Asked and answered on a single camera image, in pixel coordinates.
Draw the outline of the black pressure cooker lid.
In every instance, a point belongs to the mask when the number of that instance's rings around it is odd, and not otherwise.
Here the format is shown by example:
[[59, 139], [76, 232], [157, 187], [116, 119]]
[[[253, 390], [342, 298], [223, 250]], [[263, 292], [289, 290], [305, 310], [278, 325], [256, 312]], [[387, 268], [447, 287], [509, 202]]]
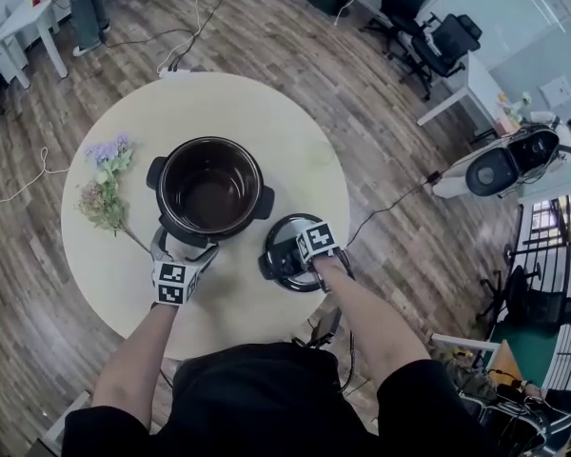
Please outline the black pressure cooker lid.
[[[326, 222], [319, 217], [307, 213], [294, 213], [279, 220], [269, 231], [264, 250], [258, 258], [258, 266], [263, 277], [280, 287], [299, 293], [308, 293], [321, 289], [328, 293], [329, 289], [316, 270], [303, 271], [294, 258], [294, 237], [309, 225]], [[348, 256], [346, 256], [347, 275], [354, 278]]]

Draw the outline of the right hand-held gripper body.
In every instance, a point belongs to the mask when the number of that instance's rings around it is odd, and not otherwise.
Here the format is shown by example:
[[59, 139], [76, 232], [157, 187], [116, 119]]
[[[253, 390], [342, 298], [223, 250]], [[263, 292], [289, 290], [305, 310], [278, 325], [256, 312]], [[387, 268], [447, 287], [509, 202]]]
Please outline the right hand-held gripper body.
[[314, 271], [316, 258], [335, 258], [347, 271], [346, 256], [337, 242], [328, 222], [318, 222], [304, 227], [294, 237], [294, 258], [303, 271]]

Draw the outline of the person's left forearm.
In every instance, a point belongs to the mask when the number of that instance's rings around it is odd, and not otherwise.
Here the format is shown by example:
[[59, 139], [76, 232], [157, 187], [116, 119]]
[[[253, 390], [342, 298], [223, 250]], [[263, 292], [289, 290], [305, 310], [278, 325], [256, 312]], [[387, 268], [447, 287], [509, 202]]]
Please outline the person's left forearm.
[[114, 407], [150, 429], [153, 397], [178, 308], [153, 306], [112, 354], [93, 391], [95, 407]]

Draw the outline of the white wall notice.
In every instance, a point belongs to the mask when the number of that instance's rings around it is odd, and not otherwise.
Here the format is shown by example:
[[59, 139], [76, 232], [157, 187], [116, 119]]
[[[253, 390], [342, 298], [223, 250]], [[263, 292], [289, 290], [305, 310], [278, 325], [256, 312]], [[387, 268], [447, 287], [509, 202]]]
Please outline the white wall notice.
[[561, 107], [571, 101], [571, 86], [565, 75], [540, 86], [540, 92], [550, 109]]

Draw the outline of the grey top white desk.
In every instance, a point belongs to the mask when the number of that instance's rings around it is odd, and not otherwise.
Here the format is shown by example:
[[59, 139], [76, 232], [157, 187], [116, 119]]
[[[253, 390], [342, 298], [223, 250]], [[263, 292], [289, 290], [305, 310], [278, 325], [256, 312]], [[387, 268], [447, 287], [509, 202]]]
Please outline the grey top white desk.
[[65, 431], [67, 417], [74, 411], [88, 407], [91, 401], [91, 393], [83, 390], [75, 400], [67, 407], [67, 409], [57, 418], [57, 420], [49, 427], [49, 429], [40, 437], [40, 442], [55, 457], [61, 456], [62, 435]]

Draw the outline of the wooden desk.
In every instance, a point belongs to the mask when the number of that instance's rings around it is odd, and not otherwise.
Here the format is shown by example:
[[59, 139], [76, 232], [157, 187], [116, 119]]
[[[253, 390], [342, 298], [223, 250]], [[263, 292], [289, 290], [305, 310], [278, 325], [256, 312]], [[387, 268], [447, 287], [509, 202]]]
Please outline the wooden desk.
[[512, 386], [523, 380], [521, 370], [506, 340], [503, 340], [491, 355], [485, 372], [491, 381], [498, 385]]

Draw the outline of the black office chair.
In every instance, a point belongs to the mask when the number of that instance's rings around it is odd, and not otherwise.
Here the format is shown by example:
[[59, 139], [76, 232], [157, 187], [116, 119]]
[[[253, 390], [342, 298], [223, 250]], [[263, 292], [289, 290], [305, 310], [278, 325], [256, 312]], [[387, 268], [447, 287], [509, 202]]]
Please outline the black office chair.
[[397, 58], [408, 67], [409, 75], [419, 78], [423, 101], [428, 102], [433, 75], [448, 78], [465, 70], [462, 59], [481, 47], [482, 30], [467, 14], [452, 13], [444, 19], [432, 13], [418, 28], [418, 32], [411, 33], [411, 50]]
[[361, 32], [373, 31], [384, 37], [383, 54], [392, 58], [391, 44], [396, 42], [402, 49], [404, 44], [400, 34], [423, 37], [423, 25], [416, 19], [426, 0], [382, 0], [380, 11], [373, 16]]
[[505, 281], [502, 280], [500, 269], [494, 270], [493, 274], [496, 276], [496, 285], [488, 278], [480, 280], [480, 284], [488, 287], [493, 296], [489, 306], [476, 315], [477, 321], [490, 315], [488, 325], [494, 327], [499, 313], [505, 308], [507, 314], [503, 320], [515, 327], [530, 327], [554, 334], [562, 326], [571, 325], [571, 297], [562, 291], [540, 291], [531, 287], [535, 278], [542, 280], [539, 263], [531, 272], [516, 266]]

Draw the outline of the window with black railing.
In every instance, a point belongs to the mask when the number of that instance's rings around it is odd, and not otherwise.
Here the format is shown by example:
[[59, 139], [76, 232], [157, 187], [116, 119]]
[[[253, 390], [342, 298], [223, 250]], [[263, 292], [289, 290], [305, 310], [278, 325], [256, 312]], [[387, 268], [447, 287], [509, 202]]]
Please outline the window with black railing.
[[[518, 244], [522, 252], [519, 263], [529, 271], [541, 271], [530, 287], [563, 292], [571, 298], [571, 194], [533, 205], [522, 225], [526, 230]], [[571, 384], [571, 323], [557, 332], [550, 355], [543, 382], [566, 389]]]

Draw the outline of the black pressure cooker pot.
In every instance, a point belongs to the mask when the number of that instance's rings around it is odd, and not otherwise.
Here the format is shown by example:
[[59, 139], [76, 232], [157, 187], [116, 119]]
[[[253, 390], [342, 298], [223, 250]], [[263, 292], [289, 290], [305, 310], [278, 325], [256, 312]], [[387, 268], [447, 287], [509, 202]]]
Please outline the black pressure cooker pot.
[[238, 143], [199, 137], [153, 159], [147, 186], [155, 192], [159, 223], [196, 248], [218, 244], [272, 212], [275, 192], [255, 158]]

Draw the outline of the person's black shirt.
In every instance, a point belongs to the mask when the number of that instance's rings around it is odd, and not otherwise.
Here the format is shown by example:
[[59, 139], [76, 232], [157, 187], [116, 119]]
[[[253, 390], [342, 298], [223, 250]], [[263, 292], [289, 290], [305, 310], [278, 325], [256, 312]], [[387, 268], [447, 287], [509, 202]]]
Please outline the person's black shirt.
[[291, 343], [183, 364], [155, 434], [113, 407], [72, 412], [63, 457], [505, 457], [443, 367], [410, 363], [381, 384], [377, 434], [338, 389], [336, 358]]

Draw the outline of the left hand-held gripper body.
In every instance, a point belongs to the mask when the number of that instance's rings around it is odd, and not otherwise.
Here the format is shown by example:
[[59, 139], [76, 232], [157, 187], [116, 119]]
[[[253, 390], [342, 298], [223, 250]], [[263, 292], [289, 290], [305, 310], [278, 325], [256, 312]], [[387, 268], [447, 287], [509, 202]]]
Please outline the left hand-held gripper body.
[[152, 284], [155, 289], [155, 302], [177, 307], [187, 303], [197, 289], [207, 265], [208, 262], [154, 260]]

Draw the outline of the black waist device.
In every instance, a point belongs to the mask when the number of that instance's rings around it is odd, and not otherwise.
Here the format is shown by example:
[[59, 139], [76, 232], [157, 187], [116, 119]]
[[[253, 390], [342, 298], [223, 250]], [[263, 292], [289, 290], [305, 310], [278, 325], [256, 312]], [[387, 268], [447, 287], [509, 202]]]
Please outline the black waist device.
[[307, 345], [310, 348], [320, 348], [332, 342], [341, 320], [341, 310], [333, 309], [327, 315], [323, 316], [311, 331], [310, 340]]

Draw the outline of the clear plastic cup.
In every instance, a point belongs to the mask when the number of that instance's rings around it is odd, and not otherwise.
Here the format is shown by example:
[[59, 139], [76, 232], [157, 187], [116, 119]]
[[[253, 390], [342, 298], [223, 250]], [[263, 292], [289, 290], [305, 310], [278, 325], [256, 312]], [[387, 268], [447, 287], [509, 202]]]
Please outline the clear plastic cup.
[[337, 160], [336, 152], [329, 142], [313, 142], [307, 153], [307, 158], [315, 167], [325, 167]]

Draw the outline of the artificial flower bouquet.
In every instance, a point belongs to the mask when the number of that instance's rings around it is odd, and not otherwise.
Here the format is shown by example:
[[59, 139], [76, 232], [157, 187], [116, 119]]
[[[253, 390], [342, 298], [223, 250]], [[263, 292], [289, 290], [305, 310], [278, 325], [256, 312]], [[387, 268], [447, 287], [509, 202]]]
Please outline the artificial flower bouquet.
[[124, 134], [89, 146], [85, 160], [92, 166], [93, 176], [82, 187], [76, 207], [95, 228], [110, 231], [113, 236], [124, 233], [149, 253], [128, 225], [128, 202], [119, 190], [120, 181], [132, 164], [133, 153], [133, 143]]

